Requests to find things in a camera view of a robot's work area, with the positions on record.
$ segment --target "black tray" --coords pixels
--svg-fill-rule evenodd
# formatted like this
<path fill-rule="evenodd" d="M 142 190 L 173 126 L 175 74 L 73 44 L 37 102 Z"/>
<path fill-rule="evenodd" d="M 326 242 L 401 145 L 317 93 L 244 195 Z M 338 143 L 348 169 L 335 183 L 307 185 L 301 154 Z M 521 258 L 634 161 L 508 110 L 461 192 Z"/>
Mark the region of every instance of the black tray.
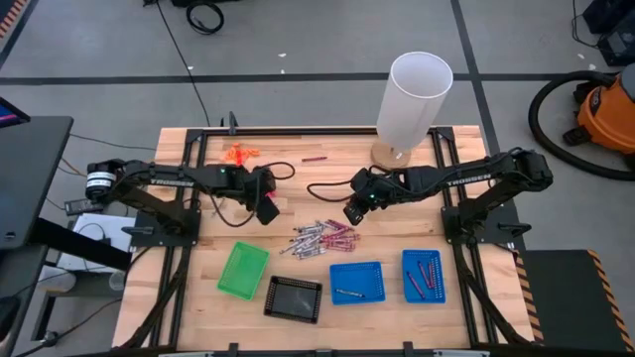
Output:
<path fill-rule="evenodd" d="M 318 323 L 321 284 L 271 277 L 265 315 L 293 321 Z"/>

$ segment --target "blue tray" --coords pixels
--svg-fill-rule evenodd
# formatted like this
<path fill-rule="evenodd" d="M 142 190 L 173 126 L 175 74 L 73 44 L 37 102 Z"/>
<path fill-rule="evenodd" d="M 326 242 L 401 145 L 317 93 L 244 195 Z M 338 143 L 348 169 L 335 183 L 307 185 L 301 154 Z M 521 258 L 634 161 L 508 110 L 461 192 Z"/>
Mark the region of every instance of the blue tray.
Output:
<path fill-rule="evenodd" d="M 402 254 L 402 270 L 404 275 L 404 295 L 409 303 L 445 303 L 444 272 L 442 271 L 441 254 L 438 250 L 404 250 Z M 435 271 L 435 289 L 429 289 L 417 262 L 424 266 L 428 273 L 428 263 L 433 262 Z M 424 292 L 426 298 L 421 298 L 415 286 L 408 278 L 406 272 L 410 272 Z"/>
<path fill-rule="evenodd" d="M 363 294 L 354 297 L 336 292 L 342 289 Z M 384 278 L 379 262 L 333 264 L 330 266 L 330 295 L 333 304 L 378 302 L 386 299 Z"/>

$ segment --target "concrete floor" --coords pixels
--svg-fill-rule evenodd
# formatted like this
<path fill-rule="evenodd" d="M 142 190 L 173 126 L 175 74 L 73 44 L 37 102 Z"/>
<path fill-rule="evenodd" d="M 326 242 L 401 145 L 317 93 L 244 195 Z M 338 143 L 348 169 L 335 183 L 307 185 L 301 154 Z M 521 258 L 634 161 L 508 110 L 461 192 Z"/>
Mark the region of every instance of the concrete floor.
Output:
<path fill-rule="evenodd" d="M 577 1 L 578 11 L 588 2 Z M 156 6 L 143 8 L 140 0 L 32 0 L 30 6 L 33 14 L 16 31 L 19 37 L 6 60 L 0 60 L 0 93 L 16 106 L 31 115 L 70 115 L 73 133 L 128 145 L 154 147 L 162 127 L 204 125 L 191 85 L 170 81 L 187 72 Z M 374 124 L 382 80 L 360 74 L 360 80 L 285 81 L 280 75 L 257 74 L 386 72 L 398 55 L 427 51 L 444 58 L 463 79 L 454 84 L 437 124 L 478 124 L 491 151 L 522 146 L 543 152 L 529 132 L 527 110 L 545 83 L 515 74 L 590 66 L 616 70 L 605 65 L 598 51 L 572 40 L 570 0 L 243 0 L 220 7 L 225 28 L 204 37 L 188 26 L 184 10 L 163 2 L 192 73 L 214 76 L 197 85 L 212 125 L 229 110 L 244 126 Z M 581 37 L 592 38 L 584 22 L 578 28 Z M 511 75 L 481 77 L 490 73 Z M 77 77 L 98 78 L 90 79 L 95 84 L 69 79 Z M 542 112 L 554 138 L 571 124 L 569 94 L 565 89 L 555 93 Z M 580 154 L 620 166 L 614 155 L 594 149 L 580 148 Z M 80 168 L 103 159 L 152 156 L 74 138 L 64 153 Z M 521 220 L 534 226 L 526 245 L 597 251 L 635 335 L 635 185 L 592 177 L 547 157 L 554 185 L 546 193 L 515 200 Z M 83 180 L 63 173 L 49 192 L 57 203 L 82 196 Z M 123 214 L 123 207 L 113 212 Z M 59 224 L 67 221 L 49 204 L 42 216 Z M 36 294 L 34 304 L 41 298 Z M 65 330 L 102 304 L 98 299 L 60 301 L 50 327 Z M 109 307 L 39 355 L 105 350 L 117 308 Z M 29 313 L 17 352 L 34 345 L 29 336 L 36 313 Z"/>

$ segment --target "robotic arm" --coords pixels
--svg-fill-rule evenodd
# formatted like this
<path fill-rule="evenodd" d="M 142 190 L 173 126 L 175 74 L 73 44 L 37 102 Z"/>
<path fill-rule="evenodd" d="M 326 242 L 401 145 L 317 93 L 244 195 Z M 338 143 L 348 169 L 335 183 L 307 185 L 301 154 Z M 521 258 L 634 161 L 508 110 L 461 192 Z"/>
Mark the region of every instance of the robotic arm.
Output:
<path fill-rule="evenodd" d="M 187 187 L 209 195 L 231 198 L 244 204 L 248 211 L 255 211 L 258 220 L 265 225 L 280 213 L 267 196 L 267 193 L 276 189 L 275 177 L 268 166 L 256 167 L 249 173 L 245 168 L 235 165 L 207 165 L 193 169 L 109 160 L 88 165 L 87 172 L 86 198 L 100 203 L 120 201 L 155 216 L 162 227 L 175 234 L 185 233 L 184 230 L 189 226 L 183 203 L 162 201 L 140 186 Z"/>
<path fill-rule="evenodd" d="M 374 168 L 360 170 L 350 182 L 354 194 L 344 213 L 353 225 L 359 224 L 369 210 L 420 201 L 447 187 L 497 179 L 498 183 L 478 198 L 458 205 L 460 225 L 471 228 L 518 193 L 541 191 L 554 180 L 544 156 L 520 148 L 443 169 L 421 166 L 374 174 Z"/>

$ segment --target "wooden tabletop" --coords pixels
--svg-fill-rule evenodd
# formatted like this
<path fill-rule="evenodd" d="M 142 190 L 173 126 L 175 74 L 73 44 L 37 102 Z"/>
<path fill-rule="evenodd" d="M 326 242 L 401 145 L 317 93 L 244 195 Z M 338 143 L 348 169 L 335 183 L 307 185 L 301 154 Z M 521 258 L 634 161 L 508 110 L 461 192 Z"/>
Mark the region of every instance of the wooden tabletop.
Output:
<path fill-rule="evenodd" d="M 183 155 L 186 130 L 166 128 L 161 132 L 156 162 L 178 165 Z M 455 126 L 456 145 L 462 162 L 481 159 L 485 148 L 477 126 Z M 251 169 L 275 161 L 287 161 L 296 167 L 296 175 L 277 183 L 275 202 L 281 214 L 269 225 L 253 219 L 241 228 L 231 228 L 214 215 L 211 202 L 202 196 L 200 239 L 190 260 L 188 285 L 184 303 L 180 350 L 227 350 L 230 342 L 241 350 L 308 350 L 332 349 L 400 349 L 404 341 L 415 348 L 460 348 L 468 346 L 462 304 L 451 247 L 445 242 L 440 208 L 440 194 L 417 203 L 394 205 L 383 211 L 366 214 L 355 228 L 361 241 L 352 253 L 333 252 L 299 261 L 278 252 L 295 236 L 293 227 L 307 225 L 316 219 L 346 222 L 344 203 L 326 203 L 311 197 L 306 186 L 311 182 L 350 179 L 361 167 L 370 163 L 370 147 L 374 136 L 258 136 L 213 137 L 209 139 L 206 163 L 222 163 L 233 143 L 243 148 L 259 149 L 261 156 L 248 159 Z M 449 163 L 447 152 L 444 152 Z M 325 161 L 302 163 L 302 158 L 328 156 Z M 430 138 L 413 150 L 411 166 L 435 166 L 435 153 Z M 274 167 L 277 176 L 287 169 Z M 485 183 L 467 187 L 469 196 L 487 189 Z M 175 191 L 151 187 L 161 199 L 174 198 Z M 323 194 L 340 197 L 350 194 L 341 186 L 322 190 Z M 222 214 L 238 222 L 247 217 L 243 206 L 225 201 Z M 230 296 L 216 288 L 229 253 L 237 241 L 269 250 L 269 264 L 256 296 L 251 301 Z M 438 249 L 441 252 L 446 303 L 406 303 L 403 294 L 401 254 L 404 249 Z M 533 340 L 529 317 L 523 301 L 513 257 L 491 246 L 480 247 L 486 283 L 492 300 L 503 315 L 525 338 Z M 127 340 L 152 307 L 159 285 L 164 248 L 153 248 L 135 265 L 128 276 L 113 345 Z M 328 268 L 331 264 L 379 261 L 382 265 L 386 300 L 384 302 L 334 306 L 331 302 Z M 263 314 L 268 282 L 272 275 L 317 281 L 323 293 L 317 325 L 294 322 Z M 479 336 L 485 341 L 483 319 L 478 303 L 474 313 Z M 164 316 L 162 341 L 167 342 L 172 307 Z"/>

